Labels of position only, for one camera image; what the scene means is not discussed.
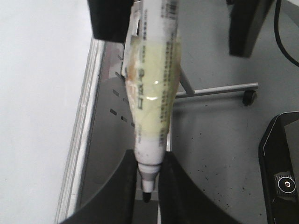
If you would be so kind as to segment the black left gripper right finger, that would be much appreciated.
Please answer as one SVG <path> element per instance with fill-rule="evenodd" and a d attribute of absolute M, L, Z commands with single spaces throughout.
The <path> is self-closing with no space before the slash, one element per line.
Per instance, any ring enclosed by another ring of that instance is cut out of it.
<path fill-rule="evenodd" d="M 172 152 L 161 165 L 158 197 L 163 224 L 239 223 L 196 186 Z"/>

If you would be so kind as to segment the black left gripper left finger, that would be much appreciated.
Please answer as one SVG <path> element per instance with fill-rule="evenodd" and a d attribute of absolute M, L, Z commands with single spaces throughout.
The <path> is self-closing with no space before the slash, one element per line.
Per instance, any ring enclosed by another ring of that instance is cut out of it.
<path fill-rule="evenodd" d="M 132 223 L 137 161 L 133 150 L 126 150 L 120 164 L 99 192 L 63 224 Z"/>

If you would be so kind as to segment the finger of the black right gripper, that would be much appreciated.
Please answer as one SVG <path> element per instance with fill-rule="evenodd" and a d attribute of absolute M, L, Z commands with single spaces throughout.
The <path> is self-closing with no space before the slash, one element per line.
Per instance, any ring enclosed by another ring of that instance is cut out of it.
<path fill-rule="evenodd" d="M 228 35 L 229 54 L 251 57 L 272 0 L 234 0 Z"/>
<path fill-rule="evenodd" d="M 133 0 L 88 0 L 96 40 L 124 43 L 127 36 Z"/>

